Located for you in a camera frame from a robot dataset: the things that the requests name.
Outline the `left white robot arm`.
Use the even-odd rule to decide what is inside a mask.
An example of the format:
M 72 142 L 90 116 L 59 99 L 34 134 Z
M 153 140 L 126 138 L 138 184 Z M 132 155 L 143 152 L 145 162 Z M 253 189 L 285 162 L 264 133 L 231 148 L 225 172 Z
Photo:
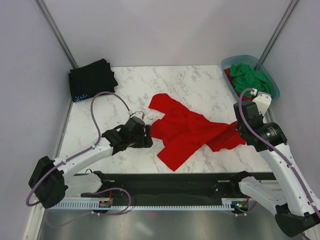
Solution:
M 84 174 L 82 170 L 90 165 L 111 157 L 127 148 L 150 148 L 153 145 L 151 126 L 136 116 L 130 117 L 125 124 L 116 126 L 100 134 L 95 143 L 77 150 L 71 156 L 50 159 L 44 156 L 38 160 L 29 179 L 31 193 L 26 199 L 30 203 L 32 195 L 45 209 L 56 206 L 64 198 L 106 196 L 110 185 L 100 171 Z

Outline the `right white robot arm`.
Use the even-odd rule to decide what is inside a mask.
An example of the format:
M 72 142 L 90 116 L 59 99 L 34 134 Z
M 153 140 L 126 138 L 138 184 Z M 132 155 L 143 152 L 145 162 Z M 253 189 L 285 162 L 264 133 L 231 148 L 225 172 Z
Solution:
M 254 101 L 237 102 L 233 108 L 236 130 L 268 164 L 282 192 L 275 192 L 253 174 L 241 171 L 231 177 L 230 193 L 253 198 L 274 216 L 278 227 L 290 238 L 318 225 L 320 199 L 298 168 L 282 129 L 274 122 L 264 123 Z

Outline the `blue plastic basin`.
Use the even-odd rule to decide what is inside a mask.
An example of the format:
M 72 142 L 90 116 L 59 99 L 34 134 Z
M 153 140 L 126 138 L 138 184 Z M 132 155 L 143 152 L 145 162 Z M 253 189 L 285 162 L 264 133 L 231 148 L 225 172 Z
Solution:
M 236 100 L 239 99 L 239 97 L 237 96 L 237 94 L 234 92 L 234 89 L 232 88 L 227 75 L 225 74 L 224 70 L 228 69 L 231 67 L 231 65 L 239 65 L 239 64 L 246 64 L 246 65 L 250 65 L 254 70 L 256 70 L 257 72 L 260 73 L 264 73 L 268 79 L 270 80 L 271 84 L 272 84 L 272 89 L 274 92 L 274 95 L 271 96 L 271 98 L 273 100 L 276 100 L 279 98 L 280 96 L 280 90 L 278 88 L 278 86 L 276 85 L 275 81 L 273 80 L 273 78 L 271 77 L 271 75 L 269 74 L 269 72 L 266 70 L 266 68 L 263 66 L 263 64 L 254 56 L 251 55 L 237 55 L 237 56 L 232 56 L 232 57 L 228 57 L 226 59 L 224 59 L 221 64 L 221 70 L 222 70 L 222 75 L 226 81 L 227 86 L 229 87 L 231 93 L 233 94 L 233 96 L 235 97 Z

